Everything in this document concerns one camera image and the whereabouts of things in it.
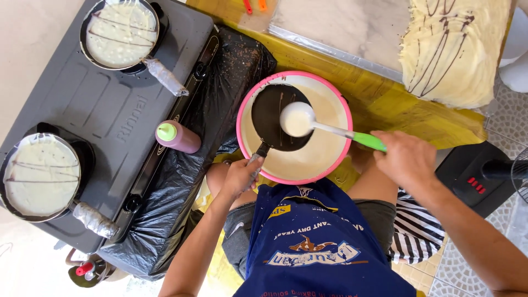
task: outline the stove burner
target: stove burner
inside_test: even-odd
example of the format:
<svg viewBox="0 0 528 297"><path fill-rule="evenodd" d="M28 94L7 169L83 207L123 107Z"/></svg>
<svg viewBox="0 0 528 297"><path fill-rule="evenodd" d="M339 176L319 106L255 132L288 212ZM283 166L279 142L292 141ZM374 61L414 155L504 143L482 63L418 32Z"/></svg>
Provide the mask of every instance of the stove burner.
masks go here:
<svg viewBox="0 0 528 297"><path fill-rule="evenodd" d="M168 16L163 12L161 6L157 4L156 2L152 2L150 4L154 11L156 12L158 19L159 19L159 35L158 39L156 40L156 44L150 51L149 56L154 57L156 52L158 51L159 47L162 44L163 38L167 34L168 28L169 28L169 21ZM129 67L127 69L120 70L122 73L126 75L136 75L138 73L141 73L145 71L147 67L143 63L137 63L136 65Z"/></svg>
<svg viewBox="0 0 528 297"><path fill-rule="evenodd" d="M92 146L86 140L66 131L62 127L54 126L44 122L38 123L36 126L29 129L29 131L27 131L24 137L35 133L54 134L68 142L75 150L75 152L77 153L77 157L79 158L79 164L81 166L81 180L79 181L79 188L77 189L77 193L75 193L75 199L79 199L81 197L82 192L84 191L84 188L88 184L88 180L90 180L90 177L92 176L93 168L95 167L96 163L96 155L93 151ZM66 208L60 215L58 215L54 219L63 217L69 212L70 210Z"/></svg>

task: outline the gas stove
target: gas stove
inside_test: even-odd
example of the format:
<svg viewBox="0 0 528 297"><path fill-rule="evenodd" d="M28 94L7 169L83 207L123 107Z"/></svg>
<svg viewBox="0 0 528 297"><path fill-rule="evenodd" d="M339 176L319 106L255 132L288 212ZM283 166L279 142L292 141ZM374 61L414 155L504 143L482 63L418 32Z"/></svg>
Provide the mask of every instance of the gas stove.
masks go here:
<svg viewBox="0 0 528 297"><path fill-rule="evenodd" d="M70 135L86 158L95 157L77 197L111 218L120 232L105 243L71 213L35 224L87 254L125 238L166 152L155 142L155 128L185 116L220 45L210 17L172 0L151 2L166 31L154 57L190 92L176 98L141 67L110 71L86 59L79 28L96 2L81 7L0 147L7 153L24 135L46 129Z"/></svg>

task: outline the striped fabric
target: striped fabric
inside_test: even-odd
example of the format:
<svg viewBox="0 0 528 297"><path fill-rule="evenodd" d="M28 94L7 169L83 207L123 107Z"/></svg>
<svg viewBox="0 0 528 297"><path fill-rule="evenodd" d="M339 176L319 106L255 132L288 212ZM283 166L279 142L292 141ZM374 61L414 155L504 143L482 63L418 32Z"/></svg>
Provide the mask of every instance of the striped fabric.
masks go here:
<svg viewBox="0 0 528 297"><path fill-rule="evenodd" d="M394 237L389 248L394 263L415 264L440 250L446 233L440 222L404 190L398 191Z"/></svg>

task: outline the pan handle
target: pan handle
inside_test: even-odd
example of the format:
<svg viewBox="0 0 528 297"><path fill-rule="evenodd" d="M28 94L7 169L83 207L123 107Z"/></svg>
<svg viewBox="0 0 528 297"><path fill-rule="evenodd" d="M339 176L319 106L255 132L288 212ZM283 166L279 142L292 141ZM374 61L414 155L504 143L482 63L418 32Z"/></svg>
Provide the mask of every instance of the pan handle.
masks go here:
<svg viewBox="0 0 528 297"><path fill-rule="evenodd" d="M256 159L262 157L262 158L266 158L268 156L268 152L269 152L269 149L270 149L270 146L265 144L264 142L260 145L259 149L253 153L253 155L251 156L251 159L249 159L249 162L248 164L246 164L246 166L248 166L249 164L251 164L253 161L255 161ZM257 175L259 174L260 172L260 169L262 167L258 167L252 174L251 174L251 178L249 179L249 183L248 185L246 186L246 189L244 190L247 191L249 189L251 189L251 184L255 181L255 179L257 178Z"/></svg>
<svg viewBox="0 0 528 297"><path fill-rule="evenodd" d="M188 96L189 91L176 79L174 74L170 72L158 59L143 59L147 65L148 72L155 77L165 88L176 96Z"/></svg>
<svg viewBox="0 0 528 297"><path fill-rule="evenodd" d="M116 223L103 216L97 209L89 206L86 202L77 203L73 209L73 216L81 221L88 230L104 238L110 238L119 232L119 227Z"/></svg>

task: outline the cooked crepe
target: cooked crepe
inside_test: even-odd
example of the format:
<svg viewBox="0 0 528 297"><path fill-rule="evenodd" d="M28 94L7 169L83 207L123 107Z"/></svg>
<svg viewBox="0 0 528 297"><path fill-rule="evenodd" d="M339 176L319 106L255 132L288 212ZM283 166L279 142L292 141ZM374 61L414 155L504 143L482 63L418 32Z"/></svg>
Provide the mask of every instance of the cooked crepe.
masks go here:
<svg viewBox="0 0 528 297"><path fill-rule="evenodd" d="M79 183L76 156L53 135L24 138L4 173L7 199L25 216L50 216L68 205Z"/></svg>
<svg viewBox="0 0 528 297"><path fill-rule="evenodd" d="M107 1L92 14L87 30L86 46L92 57L113 68L139 63L157 39L156 17L137 0Z"/></svg>
<svg viewBox="0 0 528 297"><path fill-rule="evenodd" d="M508 0L411 0L400 62L408 92L457 108L493 99Z"/></svg>

